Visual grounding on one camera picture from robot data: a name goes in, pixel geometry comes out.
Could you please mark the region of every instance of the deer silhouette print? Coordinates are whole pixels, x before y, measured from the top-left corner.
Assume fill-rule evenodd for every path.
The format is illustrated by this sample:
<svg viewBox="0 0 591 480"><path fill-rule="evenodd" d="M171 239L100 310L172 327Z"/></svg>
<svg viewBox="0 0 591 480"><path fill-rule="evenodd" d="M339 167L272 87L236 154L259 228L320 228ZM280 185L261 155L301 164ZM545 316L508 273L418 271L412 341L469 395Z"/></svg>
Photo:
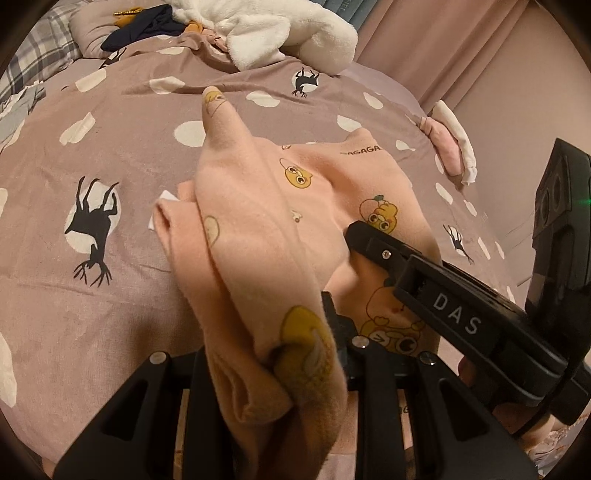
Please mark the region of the deer silhouette print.
<svg viewBox="0 0 591 480"><path fill-rule="evenodd" d="M452 240L453 248L456 249L456 252L459 255L466 257L468 259L468 263L470 265L473 265L474 260L470 257L470 255L468 255L468 252L466 252L466 249L464 248L464 243L463 243L464 237L462 236L462 234L454 226L443 225L443 228L445 229L445 231L449 235L449 238Z"/></svg>
<svg viewBox="0 0 591 480"><path fill-rule="evenodd" d="M301 68L301 72L295 74L295 90L291 92L292 95L297 96L300 94L300 97L307 97L304 86L305 85L314 85L318 87L318 77L320 73L314 73L312 70L310 71L310 76L306 76L304 72L304 67Z"/></svg>
<svg viewBox="0 0 591 480"><path fill-rule="evenodd" d="M74 269L74 278L81 278L84 280L84 283L88 285L86 269L90 270L95 265L98 265L100 268L100 274L90 284L90 286L98 283L98 287L100 287L103 283L103 280L106 280L107 285L110 285L111 279L113 278L109 268L105 264L105 247L107 236L109 235L109 230L111 228L110 217L117 215L118 211L117 197L115 196L113 189L119 184L119 182L111 185L105 192L102 204L98 208L91 210L88 203L88 195L90 195L92 187L96 182L99 181L99 179L94 179L90 182L84 198L82 201L80 201L80 191L82 189L84 179L85 177L82 177L78 181L78 191L76 193L76 211L74 212L74 216L72 217L70 225L64 233L78 232L89 235L94 239L94 243L90 246L89 259L83 261ZM107 201L109 200L109 195L113 199L113 206L107 210L106 205Z"/></svg>

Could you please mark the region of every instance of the pink cloth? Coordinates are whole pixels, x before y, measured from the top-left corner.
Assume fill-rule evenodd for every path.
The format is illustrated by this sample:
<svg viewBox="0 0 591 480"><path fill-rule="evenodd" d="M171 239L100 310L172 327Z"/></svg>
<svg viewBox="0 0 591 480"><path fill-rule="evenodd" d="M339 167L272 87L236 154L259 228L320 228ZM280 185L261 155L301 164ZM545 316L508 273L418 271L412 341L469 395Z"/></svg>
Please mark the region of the pink cloth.
<svg viewBox="0 0 591 480"><path fill-rule="evenodd" d="M461 175L464 171L462 151L447 127L431 117L422 117L420 129L433 143L447 174Z"/></svg>
<svg viewBox="0 0 591 480"><path fill-rule="evenodd" d="M406 175L369 131L279 147L254 138L214 87L202 110L194 181L179 185L181 201L158 201L154 225L203 328L241 477L313 480L339 432L355 447L320 292L390 351L439 342L384 287L386 272L349 252L346 228L365 220L434 261L439 248Z"/></svg>

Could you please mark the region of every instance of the screw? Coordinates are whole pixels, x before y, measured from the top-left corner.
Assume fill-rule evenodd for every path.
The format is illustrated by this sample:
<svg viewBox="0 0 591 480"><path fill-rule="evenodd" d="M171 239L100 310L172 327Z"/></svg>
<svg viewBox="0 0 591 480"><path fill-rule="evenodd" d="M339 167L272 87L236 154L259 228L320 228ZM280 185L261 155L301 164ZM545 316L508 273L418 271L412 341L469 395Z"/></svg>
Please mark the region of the screw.
<svg viewBox="0 0 591 480"><path fill-rule="evenodd" d="M150 363L154 365L163 364L166 360L166 353L154 352L150 355Z"/></svg>
<svg viewBox="0 0 591 480"><path fill-rule="evenodd" d="M357 348L365 348L369 345L369 338L358 335L351 339L351 343Z"/></svg>
<svg viewBox="0 0 591 480"><path fill-rule="evenodd" d="M435 365L437 363L437 357L431 352L421 352L418 359L425 365Z"/></svg>

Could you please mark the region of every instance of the checkered blanket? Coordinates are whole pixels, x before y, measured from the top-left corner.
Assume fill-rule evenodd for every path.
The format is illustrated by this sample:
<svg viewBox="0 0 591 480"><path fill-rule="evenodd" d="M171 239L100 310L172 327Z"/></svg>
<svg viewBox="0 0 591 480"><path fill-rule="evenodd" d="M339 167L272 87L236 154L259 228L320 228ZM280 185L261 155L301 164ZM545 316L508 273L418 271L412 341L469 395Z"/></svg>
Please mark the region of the checkered blanket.
<svg viewBox="0 0 591 480"><path fill-rule="evenodd" d="M26 85L47 80L81 58L69 24L71 15L88 1L54 7L39 19L0 78L0 111Z"/></svg>

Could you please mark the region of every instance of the bed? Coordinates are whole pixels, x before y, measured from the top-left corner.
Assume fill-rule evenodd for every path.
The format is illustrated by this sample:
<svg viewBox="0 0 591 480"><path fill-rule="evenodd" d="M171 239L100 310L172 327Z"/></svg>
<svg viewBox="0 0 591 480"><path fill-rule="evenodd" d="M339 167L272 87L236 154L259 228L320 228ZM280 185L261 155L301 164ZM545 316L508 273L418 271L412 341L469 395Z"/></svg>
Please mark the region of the bed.
<svg viewBox="0 0 591 480"><path fill-rule="evenodd" d="M14 383L0 406L42 457L57 462L151 352L202 345L148 226L155 200L194 169L208 85L221 86L254 136L287 148L369 129L407 175L442 259L514 301L478 183L446 176L411 120L424 112L400 84L358 64L329 77L292 57L237 72L197 33L148 38L115 57L106 68L80 59L47 79L47 97L0 155L0 346ZM82 199L115 211L101 231L73 226ZM449 346L440 355L457 366Z"/></svg>

